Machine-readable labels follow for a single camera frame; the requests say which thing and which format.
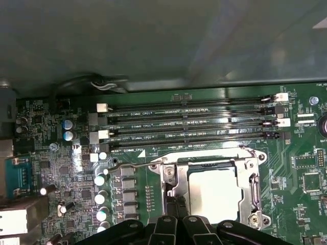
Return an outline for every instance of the microchip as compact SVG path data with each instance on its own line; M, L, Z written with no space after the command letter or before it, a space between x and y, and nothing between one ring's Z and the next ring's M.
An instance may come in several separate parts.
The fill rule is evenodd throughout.
M124 211L124 206L122 206L122 205L115 206L114 209L115 209L116 212L122 212L122 211Z
M117 223L117 224L119 224L119 223L121 223L121 222L123 222L123 221L125 221L124 218L117 218L117 219L116 219L116 223Z
M109 144L101 144L100 152L109 152Z
M123 199L123 194L120 194L120 193L119 194L114 194L113 198L116 199L116 200Z
M69 197L71 196L71 192L70 192L70 191L65 191L65 192L63 193L63 196L64 196L65 198L69 198Z
M74 228L75 227L75 222L73 220L67 220L66 221L66 227L67 228Z
M83 136L80 138L80 144L81 145L88 145L89 141L88 138L86 136Z
M41 124L42 123L42 116L35 116L33 119L33 122L35 124Z
M90 160L90 155L89 154L82 155L82 161L89 161L89 160Z
M89 113L88 114L88 125L89 126L98 125L98 114L97 113Z
M61 175L68 175L69 174L69 168L66 166L60 167L59 168L59 173Z
M190 101L192 99L192 95L190 94L183 94L182 100L184 101Z
M123 179L122 187L123 187L123 189L135 188L135 180L134 179Z
M91 191L90 190L82 190L81 191L81 197L82 198L91 198Z
M122 176L133 176L134 169L132 167L122 167L121 168L121 175Z
M125 192L123 193L124 202L135 202L136 195L135 192Z
M299 226L304 226L306 224L305 220L303 218L300 218L297 220L297 223Z
M49 168L50 167L50 161L40 161L39 166L40 166L40 168Z
M326 243L323 241L323 239L321 239L320 236L318 236L318 237L312 237L312 244L313 245L324 245Z
M303 175L303 191L314 192L320 190L320 174L316 173L305 173Z
M278 183L271 183L271 189L272 190L277 190L277 189L279 189L279 184Z
M178 94L172 96L172 101L180 101L181 99L182 99L181 96Z
M322 195L320 197L320 199L321 199L321 201L322 201L323 204L327 204L327 195Z
M90 144L99 144L99 135L97 132L90 132Z
M113 186L114 186L114 187L122 187L122 183L121 183L121 181L115 181L115 182L113 183Z
M303 236L302 237L302 240L303 240L303 245L311 245L311 239L307 236Z
M310 168L316 166L315 156L295 157L294 159L296 168Z
M124 206L124 214L136 213L137 206L136 205L128 205Z
M14 139L14 155L23 155L35 152L34 138Z

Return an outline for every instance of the dimm slot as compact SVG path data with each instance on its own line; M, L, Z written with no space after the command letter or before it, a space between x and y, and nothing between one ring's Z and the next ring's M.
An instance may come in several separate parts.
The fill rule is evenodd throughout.
M201 116L221 116L221 117L239 117L239 116L254 116L254 115L262 115L261 111L259 110L249 110L249 111L220 111L220 112L199 112L199 113L182 113L178 115L174 114L159 114L159 115L143 115L142 118L148 120L148 118L155 119L155 118L166 118L166 119L179 119L179 118L194 118L194 117L201 117ZM114 119L113 123L116 122L123 122L123 121L140 121L140 116L124 116L124 117L117 117Z
M175 144L175 143L191 143L191 142L210 142L210 141L226 141L226 140L242 140L242 139L264 139L266 138L263 132L255 132L255 133L241 133L241 134L227 134L227 135L216 135L216 136L206 136L206 137L192 137L192 138L183 138L183 139L161 139L161 140L137 140L133 142L117 142L117 145L113 145L113 147L122 147L122 146L147 146L147 145L160 145L163 144Z
M137 128L137 129L118 129L115 135L138 134L138 132L169 132L170 130L205 130L205 129L244 129L247 127L262 127L262 123L258 122L231 122L217 124L200 124L200 125L178 125L178 126L161 126L155 128Z
M165 103L165 104L146 104L135 106L120 106L114 107L114 110L125 111L133 110L135 108L175 108L178 106L201 106L201 105L262 105L271 104L273 100L261 101L262 97L250 97L250 98L235 98L235 99L219 99L208 101L180 101L178 103Z

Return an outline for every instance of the white connector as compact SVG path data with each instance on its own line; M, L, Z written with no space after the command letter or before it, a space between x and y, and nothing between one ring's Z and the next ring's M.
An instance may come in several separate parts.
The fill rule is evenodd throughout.
M290 127L291 126L291 119L290 118L278 118L276 119L278 127Z
M97 104L97 112L108 112L108 104L98 103Z
M288 93L277 93L275 95L275 102L288 102Z

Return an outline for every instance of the motherboard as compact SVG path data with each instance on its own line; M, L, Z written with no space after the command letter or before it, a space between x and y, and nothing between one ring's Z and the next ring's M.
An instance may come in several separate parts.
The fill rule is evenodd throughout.
M191 214L214 224L323 244L326 94L327 84L311 83L62 97L55 109L19 100L6 174L18 162L22 182L8 179L8 197L48 196L40 244L146 224L165 212L164 192L187 196Z

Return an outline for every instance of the capacitor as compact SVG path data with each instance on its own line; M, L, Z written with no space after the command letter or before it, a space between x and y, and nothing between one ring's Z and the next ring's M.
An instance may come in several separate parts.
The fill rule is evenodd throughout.
M108 192L105 190L100 190L98 194L94 197L96 204L101 205L108 199Z
M68 211L72 210L74 207L75 207L75 203L69 202L69 203L67 203L67 205L60 207L60 212L67 213Z
M310 105L315 106L319 103L319 98L316 96L311 96L309 98L309 103L310 103Z
M105 221L107 219L107 217L109 216L110 212L109 212L109 208L107 207L102 207L99 209L99 212L97 212L97 220L102 222Z
M16 128L17 134L27 134L29 132L29 129L26 126L21 126Z
M94 183L97 186L102 186L104 185L104 183L106 183L107 181L107 176L103 173L98 174L95 178L94 178Z
M59 149L59 145L57 143L51 143L49 145L49 149L50 149L50 151L55 152Z
M62 235L57 233L46 242L46 245L56 245L61 239Z
M54 192L56 189L57 189L57 186L55 184L51 184L51 185L41 188L40 194L47 195L51 192Z
M97 229L97 233L102 232L108 228L110 228L110 223L108 221L103 221L100 223L100 226Z
M99 153L99 159L100 160L106 160L106 158L107 158L107 153L105 153L105 152L100 152Z
M72 131L66 131L63 133L63 139L66 141L72 141L76 139L76 137L77 137L76 133Z
M66 130L73 129L75 126L76 124L68 119L62 122L62 127Z
M27 118L25 118L25 117L18 117L16 119L16 124L17 125L26 125L27 124Z

